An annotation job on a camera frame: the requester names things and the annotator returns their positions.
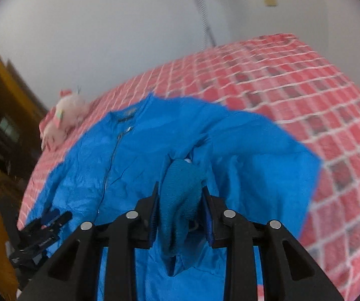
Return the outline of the blue puffer jacket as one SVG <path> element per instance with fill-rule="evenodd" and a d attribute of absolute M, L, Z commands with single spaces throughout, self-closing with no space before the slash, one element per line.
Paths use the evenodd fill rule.
<path fill-rule="evenodd" d="M 160 189 L 158 241 L 136 251 L 139 300 L 221 300 L 226 252 L 212 249 L 185 226 L 200 190 L 257 223 L 279 220 L 298 237 L 316 188 L 321 161 L 268 118 L 193 98 L 148 96 L 92 126 L 49 174 L 28 214 L 70 211 L 67 239 L 83 222 L 114 221 Z"/>

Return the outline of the brown wooden cabinet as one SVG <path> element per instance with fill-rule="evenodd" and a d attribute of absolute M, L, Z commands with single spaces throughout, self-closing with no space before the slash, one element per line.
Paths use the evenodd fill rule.
<path fill-rule="evenodd" d="M 0 300 L 15 300 L 19 286 L 6 255 L 6 228 L 17 223 L 25 189 L 40 157 L 38 124 L 45 114 L 12 63 L 0 58 Z"/>

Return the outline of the pink plush unicorn toy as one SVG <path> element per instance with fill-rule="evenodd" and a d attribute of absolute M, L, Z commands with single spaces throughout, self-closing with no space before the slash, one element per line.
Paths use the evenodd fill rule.
<path fill-rule="evenodd" d="M 78 92 L 61 90 L 58 103 L 39 123 L 41 150 L 55 151 L 71 130 L 82 124 L 89 110 L 89 103 Z"/>

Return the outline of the red plaid bed cover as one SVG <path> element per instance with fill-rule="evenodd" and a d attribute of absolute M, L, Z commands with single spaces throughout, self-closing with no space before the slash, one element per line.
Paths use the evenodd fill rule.
<path fill-rule="evenodd" d="M 107 112 L 149 93 L 196 97 L 262 114 L 319 155 L 320 183 L 301 242 L 346 300 L 360 296 L 360 90 L 291 34 L 265 35 L 186 56 L 104 93 L 59 149 L 41 155 L 23 197 L 19 228 L 48 174 L 79 137 Z"/>

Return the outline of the white floor lamp pole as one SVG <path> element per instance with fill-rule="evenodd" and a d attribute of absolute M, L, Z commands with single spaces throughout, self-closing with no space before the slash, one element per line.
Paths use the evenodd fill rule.
<path fill-rule="evenodd" d="M 216 41 L 209 24 L 208 14 L 207 14 L 207 5 L 205 0 L 193 0 L 198 14 L 200 16 L 202 29 L 203 29 L 203 50 L 206 49 L 208 46 L 215 47 Z"/>

